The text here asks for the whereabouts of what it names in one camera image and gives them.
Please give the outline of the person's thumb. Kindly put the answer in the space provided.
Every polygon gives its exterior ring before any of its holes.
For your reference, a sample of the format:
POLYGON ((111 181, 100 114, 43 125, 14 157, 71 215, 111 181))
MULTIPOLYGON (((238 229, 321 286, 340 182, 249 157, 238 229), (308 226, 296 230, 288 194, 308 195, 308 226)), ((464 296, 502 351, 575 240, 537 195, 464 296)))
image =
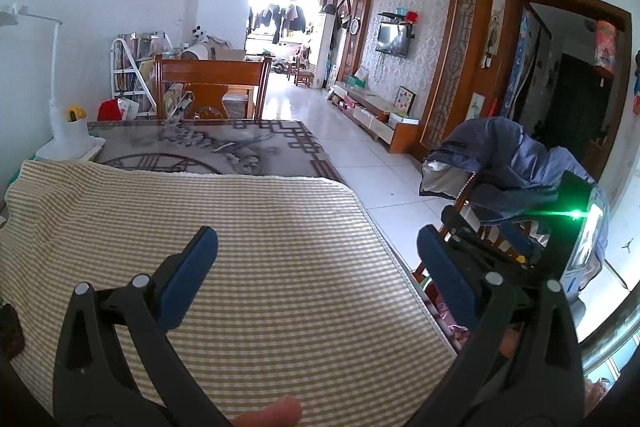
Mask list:
POLYGON ((282 397, 264 409, 245 413, 232 421, 235 427, 293 427, 302 419, 303 409, 294 397, 282 397))

